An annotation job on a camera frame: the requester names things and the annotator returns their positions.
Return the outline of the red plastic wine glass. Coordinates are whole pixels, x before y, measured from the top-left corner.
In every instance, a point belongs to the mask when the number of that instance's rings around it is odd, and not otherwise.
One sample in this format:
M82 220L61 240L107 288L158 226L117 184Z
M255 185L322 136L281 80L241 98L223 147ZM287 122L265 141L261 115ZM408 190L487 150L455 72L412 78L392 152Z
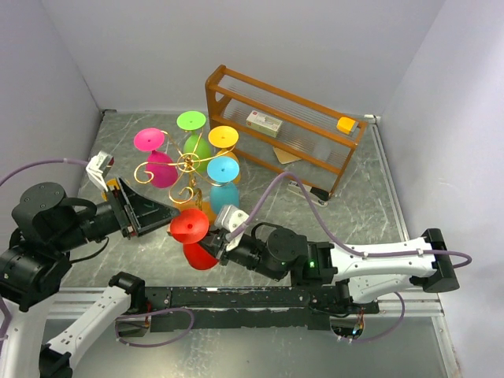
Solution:
M182 244L189 266L197 270L213 268L218 260L198 243L209 231L208 217L199 209L185 209L169 225L170 235Z

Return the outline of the pink plastic wine glass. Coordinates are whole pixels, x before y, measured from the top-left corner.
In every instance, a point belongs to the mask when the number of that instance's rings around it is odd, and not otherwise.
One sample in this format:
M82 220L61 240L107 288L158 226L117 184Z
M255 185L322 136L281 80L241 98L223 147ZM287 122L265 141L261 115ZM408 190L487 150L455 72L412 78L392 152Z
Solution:
M133 139L137 150L149 153L145 170L152 174L150 183L157 188L171 187L178 179L177 169L167 153L161 152L165 134L157 128L145 128Z

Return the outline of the blue plastic wine glass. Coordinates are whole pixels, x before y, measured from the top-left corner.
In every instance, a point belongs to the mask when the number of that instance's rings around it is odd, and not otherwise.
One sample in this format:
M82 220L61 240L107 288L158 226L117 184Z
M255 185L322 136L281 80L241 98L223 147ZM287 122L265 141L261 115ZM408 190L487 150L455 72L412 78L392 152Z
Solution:
M213 181L209 193L211 210L218 214L225 205L239 207L239 190L233 183L239 175L239 164L231 157L215 157L207 165L207 174Z

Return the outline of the green plastic wine glass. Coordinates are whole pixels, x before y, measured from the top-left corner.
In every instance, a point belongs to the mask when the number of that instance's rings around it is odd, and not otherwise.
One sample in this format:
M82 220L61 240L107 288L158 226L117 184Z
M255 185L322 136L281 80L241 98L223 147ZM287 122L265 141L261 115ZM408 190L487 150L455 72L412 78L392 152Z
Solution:
M189 154L189 157L195 161L201 160L196 164L196 171L205 174L212 157L211 146L203 134L206 116L199 111L186 111L178 116L176 124L180 129L189 133L183 146L183 152Z

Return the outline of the yellow plastic wine glass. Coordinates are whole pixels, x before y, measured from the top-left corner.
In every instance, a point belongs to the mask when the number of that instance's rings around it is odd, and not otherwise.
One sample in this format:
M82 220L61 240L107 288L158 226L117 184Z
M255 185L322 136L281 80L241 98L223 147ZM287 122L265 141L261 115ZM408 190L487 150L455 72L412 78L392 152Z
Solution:
M239 133L231 126L221 125L210 130L208 140L218 149L207 165L207 175L213 181L211 185L222 187L238 183L241 178L239 160L233 149L239 141Z

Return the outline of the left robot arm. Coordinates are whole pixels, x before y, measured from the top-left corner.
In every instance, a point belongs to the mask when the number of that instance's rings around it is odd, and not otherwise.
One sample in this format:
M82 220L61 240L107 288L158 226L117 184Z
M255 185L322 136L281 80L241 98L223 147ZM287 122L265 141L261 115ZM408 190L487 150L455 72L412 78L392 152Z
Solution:
M70 377L94 341L123 314L144 317L145 281L119 272L72 326L43 343L46 319L66 273L77 264L72 250L109 241L120 232L129 239L168 225L180 211L135 192L122 179L106 201L70 198L53 182L28 188L12 211L17 228L1 255L1 375Z

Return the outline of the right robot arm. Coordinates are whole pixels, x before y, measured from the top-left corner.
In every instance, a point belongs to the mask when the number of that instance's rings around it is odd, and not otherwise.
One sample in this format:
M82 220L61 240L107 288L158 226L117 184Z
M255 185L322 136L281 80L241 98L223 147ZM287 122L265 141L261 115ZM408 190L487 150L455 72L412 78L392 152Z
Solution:
M314 298L316 311L343 317L382 295L419 287L426 293L456 291L460 284L438 229L404 243L344 245L314 242L272 224L266 240L254 232L232 241L228 231L212 230L197 244L221 264L242 267L293 287L328 287L327 301Z

